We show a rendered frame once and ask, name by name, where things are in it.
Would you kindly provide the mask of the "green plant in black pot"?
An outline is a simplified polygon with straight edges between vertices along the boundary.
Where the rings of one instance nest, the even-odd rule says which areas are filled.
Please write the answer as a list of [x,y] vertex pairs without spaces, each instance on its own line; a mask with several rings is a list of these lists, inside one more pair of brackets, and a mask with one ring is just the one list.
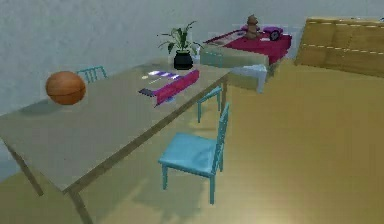
[[166,46],[169,54],[175,51],[173,67],[176,70],[189,70],[193,67],[192,54],[197,54],[202,45],[188,39],[189,31],[195,21],[188,23],[185,27],[172,28],[169,33],[161,33],[167,40],[159,45],[159,48]]

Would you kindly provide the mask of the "magenta alarm clock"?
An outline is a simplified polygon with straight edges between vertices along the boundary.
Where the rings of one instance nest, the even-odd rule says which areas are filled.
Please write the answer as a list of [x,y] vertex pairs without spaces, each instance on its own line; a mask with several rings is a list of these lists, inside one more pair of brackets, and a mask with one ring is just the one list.
[[282,28],[275,26],[265,27],[263,31],[269,35],[271,41],[277,41],[283,33]]

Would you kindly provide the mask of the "grey wooden table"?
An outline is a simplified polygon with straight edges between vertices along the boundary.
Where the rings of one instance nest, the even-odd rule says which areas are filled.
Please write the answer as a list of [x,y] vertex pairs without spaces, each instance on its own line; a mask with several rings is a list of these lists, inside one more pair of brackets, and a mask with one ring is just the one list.
[[217,85],[227,84],[226,68],[197,64],[200,77],[170,104],[138,91],[149,72],[171,72],[167,59],[156,59],[96,81],[73,106],[50,100],[0,116],[0,139],[38,195],[43,191],[31,173],[39,171],[72,199],[83,224],[94,224],[80,191],[129,155]]

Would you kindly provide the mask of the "light wooden cupboard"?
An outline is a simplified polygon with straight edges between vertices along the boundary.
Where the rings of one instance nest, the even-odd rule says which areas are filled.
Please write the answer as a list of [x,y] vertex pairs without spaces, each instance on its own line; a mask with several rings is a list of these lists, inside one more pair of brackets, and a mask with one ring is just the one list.
[[295,64],[384,78],[384,22],[308,17]]

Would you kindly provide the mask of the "magenta open laptop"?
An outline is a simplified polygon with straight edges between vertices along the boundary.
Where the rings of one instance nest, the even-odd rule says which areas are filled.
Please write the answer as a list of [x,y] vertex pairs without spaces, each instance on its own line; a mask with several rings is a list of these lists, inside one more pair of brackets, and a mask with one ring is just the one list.
[[166,71],[151,71],[147,75],[148,85],[139,90],[139,93],[154,98],[156,105],[159,106],[193,85],[199,76],[199,70],[192,70],[185,75]]

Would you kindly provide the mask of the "turquoise chair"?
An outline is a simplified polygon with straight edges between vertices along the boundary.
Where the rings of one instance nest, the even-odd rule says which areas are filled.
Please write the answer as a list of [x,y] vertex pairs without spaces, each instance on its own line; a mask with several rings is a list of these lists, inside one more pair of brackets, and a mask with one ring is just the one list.
[[217,86],[213,90],[211,90],[209,93],[207,93],[204,97],[202,97],[200,100],[197,101],[197,121],[198,122],[201,122],[202,103],[207,101],[208,99],[215,97],[218,110],[221,110],[221,92],[222,92],[222,87]]
[[215,139],[176,133],[158,160],[162,170],[162,188],[168,186],[168,169],[201,176],[209,180],[209,203],[215,203],[215,178],[223,171],[225,137],[230,104],[226,103],[219,118]]
[[82,75],[87,83],[93,83],[95,81],[100,80],[100,77],[98,74],[102,75],[103,79],[106,79],[108,77],[105,68],[103,66],[94,66],[94,67],[89,67],[85,69],[81,69],[77,71],[78,75]]

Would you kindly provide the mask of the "bed with magenta cover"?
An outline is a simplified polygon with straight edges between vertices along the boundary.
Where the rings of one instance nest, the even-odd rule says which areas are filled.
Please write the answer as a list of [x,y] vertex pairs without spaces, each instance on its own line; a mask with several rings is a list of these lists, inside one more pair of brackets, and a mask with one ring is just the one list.
[[199,52],[200,63],[257,78],[257,92],[262,93],[267,74],[287,55],[292,36],[282,33],[271,41],[264,31],[256,39],[247,39],[245,33],[242,28],[207,40]]

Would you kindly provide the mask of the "orange basketball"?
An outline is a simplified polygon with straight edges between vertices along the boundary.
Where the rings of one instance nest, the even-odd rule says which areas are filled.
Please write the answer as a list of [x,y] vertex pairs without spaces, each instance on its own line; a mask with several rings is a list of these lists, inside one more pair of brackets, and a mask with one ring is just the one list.
[[60,71],[50,75],[45,83],[46,94],[60,105],[74,105],[80,102],[86,93],[83,79],[74,72]]

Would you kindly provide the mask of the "brown teddy bear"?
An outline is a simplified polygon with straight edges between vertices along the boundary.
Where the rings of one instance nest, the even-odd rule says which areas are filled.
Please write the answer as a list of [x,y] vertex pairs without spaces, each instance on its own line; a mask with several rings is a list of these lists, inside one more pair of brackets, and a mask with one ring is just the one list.
[[254,14],[250,15],[247,19],[247,31],[245,37],[247,39],[256,39],[260,36],[259,30],[258,19]]

